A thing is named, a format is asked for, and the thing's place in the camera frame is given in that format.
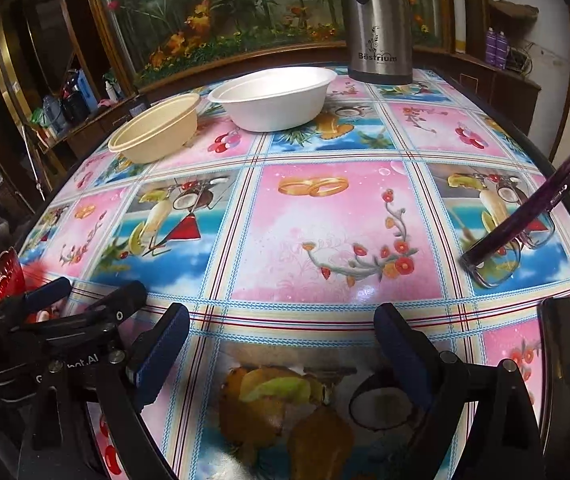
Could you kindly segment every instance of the aquarium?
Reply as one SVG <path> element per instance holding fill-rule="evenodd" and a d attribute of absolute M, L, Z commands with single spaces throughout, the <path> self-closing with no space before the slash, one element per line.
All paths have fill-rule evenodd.
<path fill-rule="evenodd" d="M 439 0 L 409 0 L 417 44 L 441 46 Z M 102 0 L 137 86 L 237 54 L 344 38 L 340 0 Z"/>

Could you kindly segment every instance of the thermos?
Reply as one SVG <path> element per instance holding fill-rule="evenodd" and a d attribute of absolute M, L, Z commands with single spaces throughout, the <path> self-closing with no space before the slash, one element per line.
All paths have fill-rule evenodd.
<path fill-rule="evenodd" d="M 62 134 L 69 128 L 69 124 L 65 119 L 65 115 L 60 107 L 60 102 L 51 95 L 46 95 L 43 99 L 43 113 L 47 118 L 47 126 L 50 126 L 56 133 L 56 136 Z"/>
<path fill-rule="evenodd" d="M 485 61 L 492 66 L 496 63 L 496 33 L 491 27 L 485 37 Z"/>
<path fill-rule="evenodd" d="M 408 0 L 341 0 L 350 51 L 349 75 L 383 85 L 412 82 Z"/>
<path fill-rule="evenodd" d="M 82 123 L 89 115 L 89 108 L 78 86 L 79 72 L 70 70 L 63 86 L 63 113 L 72 125 Z"/>

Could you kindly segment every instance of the bottle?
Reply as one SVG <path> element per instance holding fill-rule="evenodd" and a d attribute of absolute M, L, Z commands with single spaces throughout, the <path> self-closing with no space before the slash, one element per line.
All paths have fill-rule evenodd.
<path fill-rule="evenodd" d="M 110 99 L 112 101 L 114 101 L 114 102 L 118 101 L 118 96 L 116 95 L 116 91 L 114 90 L 114 87 L 106 79 L 105 79 L 105 90 L 107 91 L 107 95 L 110 97 Z"/>
<path fill-rule="evenodd" d="M 496 63 L 496 33 L 491 27 L 485 36 L 485 61 L 492 66 Z"/>
<path fill-rule="evenodd" d="M 57 136 L 68 129 L 69 124 L 63 115 L 58 99 L 46 95 L 43 99 L 43 111 L 47 117 L 47 126 L 51 126 Z"/>
<path fill-rule="evenodd" d="M 505 38 L 505 33 L 501 32 L 496 37 L 496 63 L 495 66 L 504 70 L 507 66 L 507 54 L 510 51 L 510 44 Z"/>

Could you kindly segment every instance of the spray can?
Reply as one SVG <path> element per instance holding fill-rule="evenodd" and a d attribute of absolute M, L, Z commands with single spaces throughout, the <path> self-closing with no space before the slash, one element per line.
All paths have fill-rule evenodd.
<path fill-rule="evenodd" d="M 496 63 L 500 69 L 505 69 L 507 66 L 507 54 L 510 51 L 510 44 L 505 38 L 505 33 L 501 32 L 499 36 L 496 37 Z"/>
<path fill-rule="evenodd" d="M 485 61 L 492 66 L 496 63 L 496 33 L 491 27 L 485 36 Z"/>

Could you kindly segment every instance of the patterned tablecloth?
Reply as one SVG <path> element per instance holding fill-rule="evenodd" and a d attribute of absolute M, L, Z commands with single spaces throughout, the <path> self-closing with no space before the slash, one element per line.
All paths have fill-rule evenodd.
<path fill-rule="evenodd" d="M 420 413 L 398 388 L 372 385 L 388 368 L 372 330 L 385 301 L 467 362 L 514 359 L 540 418 L 536 307 L 570 295 L 567 211 L 554 209 L 553 236 L 523 248 L 509 279 L 476 285 L 457 257 L 469 233 L 486 232 L 479 189 L 495 194 L 507 179 L 530 195 L 541 173 L 433 72 L 384 87 L 334 70 L 322 113 L 292 130 L 246 132 L 203 99 L 196 136 L 168 158 L 132 164 L 105 143 L 20 253 L 28 276 L 72 280 L 62 315 L 142 281 L 148 305 L 122 326 L 126 341 L 172 302 L 188 307 L 190 336 L 143 410 L 181 479 L 390 478 Z M 439 477 L 452 474 L 472 419 L 466 409 Z"/>

